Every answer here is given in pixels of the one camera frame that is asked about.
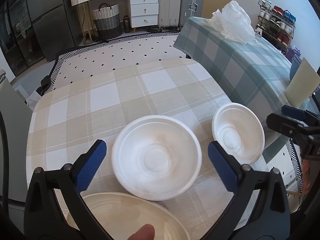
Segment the person left hand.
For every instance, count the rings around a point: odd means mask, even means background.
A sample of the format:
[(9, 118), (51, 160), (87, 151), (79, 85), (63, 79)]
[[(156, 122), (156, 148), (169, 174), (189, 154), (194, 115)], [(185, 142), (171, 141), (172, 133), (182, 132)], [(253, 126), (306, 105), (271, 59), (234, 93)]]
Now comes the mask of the person left hand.
[(137, 232), (132, 234), (128, 240), (154, 240), (155, 228), (151, 224), (143, 225)]

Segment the person right hand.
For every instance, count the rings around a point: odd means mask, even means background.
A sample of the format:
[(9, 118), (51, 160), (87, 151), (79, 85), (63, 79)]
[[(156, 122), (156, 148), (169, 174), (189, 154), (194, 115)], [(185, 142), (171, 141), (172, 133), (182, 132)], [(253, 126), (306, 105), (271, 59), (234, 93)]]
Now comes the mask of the person right hand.
[(303, 194), (306, 195), (309, 191), (310, 185), (311, 185), (311, 179), (310, 179), (310, 161), (309, 160), (302, 160), (302, 190)]

